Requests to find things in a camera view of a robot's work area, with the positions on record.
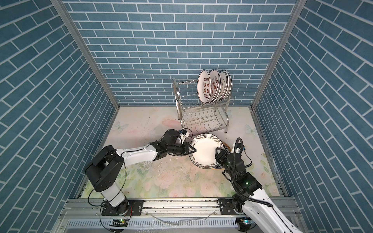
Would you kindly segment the orange rimmed floral pattern plate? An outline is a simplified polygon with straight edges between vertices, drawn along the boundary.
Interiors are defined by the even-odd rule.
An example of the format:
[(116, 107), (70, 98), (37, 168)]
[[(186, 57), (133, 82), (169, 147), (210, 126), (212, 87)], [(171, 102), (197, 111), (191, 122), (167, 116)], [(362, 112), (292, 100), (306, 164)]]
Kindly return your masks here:
[[(227, 154), (229, 154), (229, 153), (231, 152), (231, 148), (229, 147), (229, 145), (226, 144), (225, 142), (222, 142), (222, 144), (223, 144), (223, 148), (224, 148), (225, 152), (226, 152)], [(218, 164), (218, 165), (216, 165), (213, 169), (215, 169), (215, 170), (223, 170), (223, 169), (224, 169), (224, 166)]]

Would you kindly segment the white plate black striped rim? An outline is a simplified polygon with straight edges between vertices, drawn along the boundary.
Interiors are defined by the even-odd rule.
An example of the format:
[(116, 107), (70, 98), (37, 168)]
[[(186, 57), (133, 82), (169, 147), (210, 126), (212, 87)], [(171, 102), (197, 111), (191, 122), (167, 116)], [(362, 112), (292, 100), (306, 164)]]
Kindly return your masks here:
[(215, 156), (223, 149), (222, 141), (213, 134), (201, 134), (196, 136), (190, 145), (196, 150), (189, 155), (192, 163), (201, 169), (212, 169), (220, 164)]

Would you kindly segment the green rimmed red text plate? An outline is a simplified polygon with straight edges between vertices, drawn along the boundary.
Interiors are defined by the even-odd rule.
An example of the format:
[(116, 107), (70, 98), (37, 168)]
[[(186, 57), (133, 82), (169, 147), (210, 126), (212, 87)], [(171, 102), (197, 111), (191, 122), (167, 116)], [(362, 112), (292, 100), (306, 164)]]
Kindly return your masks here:
[(202, 104), (206, 104), (211, 96), (211, 79), (207, 70), (202, 70), (197, 83), (198, 98)]

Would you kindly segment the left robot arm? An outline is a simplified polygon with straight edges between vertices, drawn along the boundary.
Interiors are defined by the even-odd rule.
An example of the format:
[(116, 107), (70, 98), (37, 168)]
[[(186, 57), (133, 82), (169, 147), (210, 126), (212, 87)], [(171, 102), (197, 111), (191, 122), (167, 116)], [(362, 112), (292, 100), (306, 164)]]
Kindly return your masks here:
[(94, 187), (106, 199), (105, 203), (113, 208), (128, 206), (128, 201), (116, 183), (121, 169), (129, 165), (142, 162), (157, 161), (170, 154), (173, 156), (185, 156), (197, 150), (187, 142), (189, 132), (187, 130), (169, 129), (164, 135), (146, 146), (132, 149), (115, 149), (113, 146), (105, 146), (98, 154), (86, 164), (84, 173)]

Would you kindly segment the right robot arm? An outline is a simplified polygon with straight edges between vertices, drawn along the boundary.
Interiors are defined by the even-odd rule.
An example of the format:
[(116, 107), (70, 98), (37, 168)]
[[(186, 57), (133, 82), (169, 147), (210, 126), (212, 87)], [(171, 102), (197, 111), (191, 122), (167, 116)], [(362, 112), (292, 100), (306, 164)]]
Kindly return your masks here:
[(242, 154), (245, 152), (243, 140), (236, 139), (233, 150), (215, 149), (216, 161), (224, 167), (233, 189), (232, 204), (239, 214), (252, 219), (264, 233), (300, 233), (301, 231), (281, 212), (267, 195), (260, 182), (246, 168)]

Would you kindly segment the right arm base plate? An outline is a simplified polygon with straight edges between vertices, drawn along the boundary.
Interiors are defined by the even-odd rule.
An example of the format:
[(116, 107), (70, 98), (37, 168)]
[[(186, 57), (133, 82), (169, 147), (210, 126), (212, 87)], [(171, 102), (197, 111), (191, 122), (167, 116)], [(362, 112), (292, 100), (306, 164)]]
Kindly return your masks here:
[(219, 206), (221, 215), (238, 215), (232, 198), (218, 198), (216, 203)]

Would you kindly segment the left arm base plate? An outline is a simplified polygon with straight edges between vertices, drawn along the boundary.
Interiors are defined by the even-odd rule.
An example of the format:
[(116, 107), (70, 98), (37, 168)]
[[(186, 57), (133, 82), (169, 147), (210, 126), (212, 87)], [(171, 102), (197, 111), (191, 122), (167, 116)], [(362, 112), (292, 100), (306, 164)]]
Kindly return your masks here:
[(104, 201), (103, 216), (140, 216), (143, 209), (144, 200), (125, 200), (117, 207), (113, 207), (109, 201)]

